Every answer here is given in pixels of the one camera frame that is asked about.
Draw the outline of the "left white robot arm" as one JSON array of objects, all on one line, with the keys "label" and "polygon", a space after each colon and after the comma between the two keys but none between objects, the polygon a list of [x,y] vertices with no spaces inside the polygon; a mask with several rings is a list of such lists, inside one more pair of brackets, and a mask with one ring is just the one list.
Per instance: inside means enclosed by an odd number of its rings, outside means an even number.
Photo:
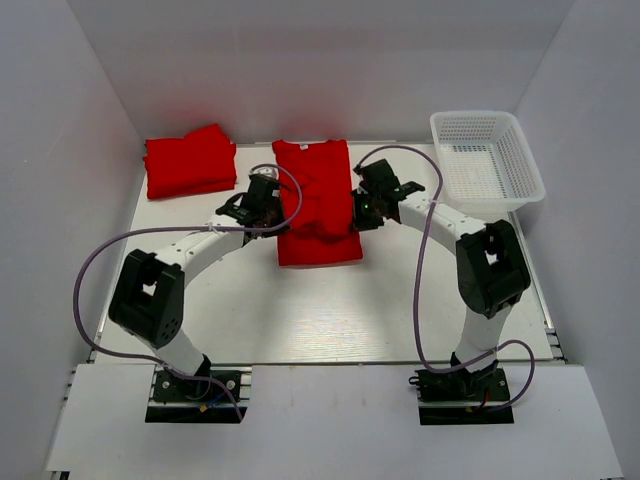
[{"label": "left white robot arm", "polygon": [[191,281],[224,256],[256,238],[289,229],[281,191],[291,188],[262,173],[249,176],[249,187],[231,197],[202,231],[153,252],[131,251],[124,259],[108,317],[147,345],[171,370],[177,387],[199,399],[211,387],[211,362],[182,327],[185,290]]}]

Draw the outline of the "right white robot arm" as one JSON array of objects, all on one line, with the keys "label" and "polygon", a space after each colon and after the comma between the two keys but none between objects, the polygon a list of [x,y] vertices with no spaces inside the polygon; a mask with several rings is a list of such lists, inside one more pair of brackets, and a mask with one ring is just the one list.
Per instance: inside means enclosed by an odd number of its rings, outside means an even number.
[{"label": "right white robot arm", "polygon": [[[360,178],[354,197],[353,228],[372,230],[387,220],[422,233],[413,287],[414,340],[420,362],[436,375],[451,374],[453,390],[472,399],[488,385],[485,369],[497,352],[512,342],[499,342],[507,317],[531,284],[513,226],[470,217],[437,201],[436,194],[416,182],[402,184],[387,160],[357,165]],[[420,336],[420,292],[427,241],[433,239],[456,261],[457,289],[466,306],[463,330],[448,368],[427,362]]]}]

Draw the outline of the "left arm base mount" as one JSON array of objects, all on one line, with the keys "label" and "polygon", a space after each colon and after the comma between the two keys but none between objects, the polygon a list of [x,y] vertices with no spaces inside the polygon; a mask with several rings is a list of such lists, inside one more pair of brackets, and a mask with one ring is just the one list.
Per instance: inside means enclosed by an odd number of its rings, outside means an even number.
[{"label": "left arm base mount", "polygon": [[[210,376],[233,396],[240,414],[249,406],[252,369],[212,366]],[[224,389],[217,384],[179,379],[157,367],[145,414],[148,424],[239,424],[241,418]]]}]

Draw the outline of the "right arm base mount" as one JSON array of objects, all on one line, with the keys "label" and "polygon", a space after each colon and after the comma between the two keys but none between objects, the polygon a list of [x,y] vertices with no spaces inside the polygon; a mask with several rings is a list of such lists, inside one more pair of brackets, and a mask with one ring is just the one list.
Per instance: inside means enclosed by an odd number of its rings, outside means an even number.
[{"label": "right arm base mount", "polygon": [[471,371],[479,362],[449,373],[416,370],[408,379],[418,400],[421,426],[513,424],[511,392],[498,361]]}]

